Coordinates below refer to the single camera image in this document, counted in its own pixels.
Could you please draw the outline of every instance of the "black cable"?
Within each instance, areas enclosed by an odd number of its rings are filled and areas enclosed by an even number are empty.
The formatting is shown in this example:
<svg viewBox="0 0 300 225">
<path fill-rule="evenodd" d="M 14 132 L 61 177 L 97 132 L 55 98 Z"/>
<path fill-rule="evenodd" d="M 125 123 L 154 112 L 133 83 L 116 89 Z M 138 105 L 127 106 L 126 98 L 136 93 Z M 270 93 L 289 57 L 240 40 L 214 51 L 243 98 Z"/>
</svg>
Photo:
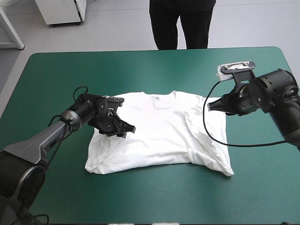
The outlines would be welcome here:
<svg viewBox="0 0 300 225">
<path fill-rule="evenodd" d="M 35 215 L 35 216 L 29 217 L 29 218 L 21 217 L 21 218 L 19 218 L 19 219 L 16 219 L 16 220 L 15 220 L 13 223 L 11 223 L 10 225 L 16 224 L 17 222 L 21 221 L 22 218 L 27 219 L 28 222 L 30 222 L 33 218 L 38 218 L 38 217 L 46 217 L 46 220 L 47 220 L 46 225 L 49 224 L 49 216 L 48 216 L 47 214 L 39 214 L 39 215 Z"/>
<path fill-rule="evenodd" d="M 46 220 L 47 220 L 46 225 L 49 224 L 49 216 L 48 216 L 47 214 L 39 214 L 39 215 L 35 215 L 35 216 L 33 216 L 32 218 L 38 218 L 38 217 L 46 217 Z"/>
<path fill-rule="evenodd" d="M 253 147 L 265 147 L 265 146 L 272 146 L 272 145 L 277 145 L 277 144 L 283 144 L 283 143 L 290 143 L 290 142 L 300 142 L 300 141 L 296 141 L 296 140 L 293 140 L 293 141 L 279 141 L 279 142 L 272 142 L 272 143 L 266 143 L 266 144 L 227 144 L 227 143 L 223 143 L 215 138 L 213 138 L 210 133 L 208 132 L 207 128 L 206 128 L 206 125 L 205 125 L 205 117 L 204 117 L 204 113 L 205 113 L 205 105 L 206 105 L 206 102 L 208 100 L 208 98 L 210 97 L 212 91 L 215 89 L 215 87 L 220 84 L 221 82 L 217 82 L 213 87 L 212 89 L 210 90 L 208 96 L 206 97 L 205 101 L 204 101 L 204 104 L 203 104 L 203 125 L 204 125 L 204 129 L 206 131 L 206 133 L 208 134 L 208 136 L 214 140 L 215 142 L 218 142 L 219 144 L 222 144 L 222 145 L 226 145 L 226 146 L 230 146 L 230 147 L 238 147 L 238 148 L 253 148 Z"/>
<path fill-rule="evenodd" d="M 81 89 L 81 88 L 86 88 L 86 91 L 83 93 L 83 94 L 86 94 L 86 93 L 88 93 L 88 87 L 87 86 L 79 86 L 78 88 L 76 88 L 75 89 L 75 91 L 73 92 L 73 99 L 74 99 L 74 101 L 76 101 L 76 99 L 75 99 L 75 93 L 76 93 L 76 91 L 78 91 L 79 89 Z"/>
</svg>

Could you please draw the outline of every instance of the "white t-shirt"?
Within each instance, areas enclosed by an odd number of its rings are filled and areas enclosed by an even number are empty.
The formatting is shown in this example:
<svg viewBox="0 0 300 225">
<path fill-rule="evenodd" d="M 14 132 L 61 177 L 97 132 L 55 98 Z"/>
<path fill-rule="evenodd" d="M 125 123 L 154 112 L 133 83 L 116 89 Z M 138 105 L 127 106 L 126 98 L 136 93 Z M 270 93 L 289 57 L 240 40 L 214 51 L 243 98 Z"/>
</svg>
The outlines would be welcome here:
<svg viewBox="0 0 300 225">
<path fill-rule="evenodd" d="M 227 146 L 208 137 L 202 121 L 204 98 L 180 91 L 168 95 L 144 92 L 118 95 L 125 99 L 117 110 L 120 118 L 134 125 L 126 138 L 108 137 L 95 129 L 85 169 L 107 174 L 136 167 L 193 163 L 226 176 L 233 175 Z M 225 113 L 205 109 L 210 134 L 226 142 Z"/>
</svg>

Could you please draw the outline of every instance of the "table surface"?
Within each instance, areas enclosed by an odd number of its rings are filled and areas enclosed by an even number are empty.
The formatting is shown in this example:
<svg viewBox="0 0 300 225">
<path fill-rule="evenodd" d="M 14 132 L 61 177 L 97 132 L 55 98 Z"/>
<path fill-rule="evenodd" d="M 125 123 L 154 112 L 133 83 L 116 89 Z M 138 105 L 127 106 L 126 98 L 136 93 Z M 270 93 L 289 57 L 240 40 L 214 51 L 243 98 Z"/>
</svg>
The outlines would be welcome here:
<svg viewBox="0 0 300 225">
<path fill-rule="evenodd" d="M 73 103 L 77 86 L 87 85 L 98 95 L 178 90 L 206 96 L 218 81 L 218 65 L 244 60 L 256 63 L 257 76 L 289 70 L 275 47 L 34 54 L 0 120 L 0 149 L 43 130 Z M 212 96 L 233 86 L 233 80 L 223 82 Z M 282 140 L 270 116 L 260 110 L 227 117 L 226 131 L 230 143 Z M 289 144 L 229 148 L 235 172 L 230 178 L 192 164 L 98 175 L 84 169 L 92 134 L 93 128 L 85 126 L 63 142 L 31 207 L 33 214 L 69 224 L 300 223 L 300 154 Z"/>
</svg>

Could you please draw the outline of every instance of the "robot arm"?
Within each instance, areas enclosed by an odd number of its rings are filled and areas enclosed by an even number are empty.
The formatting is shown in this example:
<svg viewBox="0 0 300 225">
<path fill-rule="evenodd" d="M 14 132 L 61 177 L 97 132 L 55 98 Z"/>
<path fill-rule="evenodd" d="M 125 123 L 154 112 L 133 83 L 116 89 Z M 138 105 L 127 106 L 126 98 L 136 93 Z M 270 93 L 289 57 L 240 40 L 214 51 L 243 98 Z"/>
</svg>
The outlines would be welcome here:
<svg viewBox="0 0 300 225">
<path fill-rule="evenodd" d="M 101 134 L 126 137 L 135 127 L 117 115 L 120 97 L 81 94 L 60 120 L 32 138 L 11 144 L 0 152 L 0 224 L 40 224 L 28 212 L 45 180 L 48 152 L 70 133 L 89 124 Z"/>
<path fill-rule="evenodd" d="M 270 113 L 284 139 L 299 149 L 300 98 L 295 78 L 281 69 L 255 77 L 254 67 L 252 61 L 219 66 L 220 81 L 234 79 L 235 86 L 229 94 L 209 103 L 209 110 L 242 116 L 260 108 Z"/>
</svg>

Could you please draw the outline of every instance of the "person's leg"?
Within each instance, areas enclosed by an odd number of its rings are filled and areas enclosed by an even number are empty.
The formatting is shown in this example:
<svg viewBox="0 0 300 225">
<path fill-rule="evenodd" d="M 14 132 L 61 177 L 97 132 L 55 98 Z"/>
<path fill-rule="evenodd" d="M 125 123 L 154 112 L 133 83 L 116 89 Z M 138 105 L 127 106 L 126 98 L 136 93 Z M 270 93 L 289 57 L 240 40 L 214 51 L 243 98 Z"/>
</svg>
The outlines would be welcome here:
<svg viewBox="0 0 300 225">
<path fill-rule="evenodd" d="M 180 20 L 187 49 L 207 48 L 212 10 L 181 11 Z"/>
<path fill-rule="evenodd" d="M 150 0 L 149 13 L 154 40 L 159 50 L 177 49 L 179 12 Z"/>
</svg>

